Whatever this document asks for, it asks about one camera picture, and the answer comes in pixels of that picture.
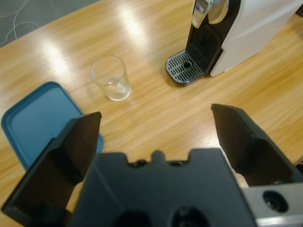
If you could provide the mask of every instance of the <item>empty glass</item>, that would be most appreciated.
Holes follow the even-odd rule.
[[[122,101],[131,93],[125,65],[116,56],[107,55],[94,60],[90,68],[90,76],[113,101]]]

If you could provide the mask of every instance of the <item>metal drip tray grate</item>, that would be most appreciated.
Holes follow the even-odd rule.
[[[181,84],[189,83],[205,74],[185,50],[170,57],[165,68],[173,80]]]

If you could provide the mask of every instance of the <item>wooden table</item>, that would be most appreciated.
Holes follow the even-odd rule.
[[[0,115],[47,81],[59,82],[85,113],[101,111],[103,152],[129,161],[186,159],[192,148],[219,147],[211,103],[244,109],[297,163],[303,155],[303,18],[294,15],[256,56],[217,77],[178,87],[165,61],[183,50],[192,0],[102,0],[0,49]],[[120,57],[132,84],[122,102],[108,100],[90,79],[104,54]],[[24,169],[0,132],[0,204]],[[74,206],[80,186],[75,190]],[[1,226],[17,226],[0,215]]]

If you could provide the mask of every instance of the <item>gray carpet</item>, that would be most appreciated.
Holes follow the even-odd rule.
[[[13,28],[15,16],[1,18],[3,15],[18,11],[26,0],[0,0],[0,43],[4,42],[7,33]],[[40,27],[64,15],[74,12],[98,0],[31,0],[22,10],[15,24],[33,21]],[[16,28],[17,37],[21,37],[37,29],[35,24],[23,24]],[[14,32],[8,37],[9,42],[15,40]]]

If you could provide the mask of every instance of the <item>white coffee machine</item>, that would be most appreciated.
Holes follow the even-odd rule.
[[[216,76],[257,54],[303,0],[196,0],[185,50],[166,71],[180,84]]]

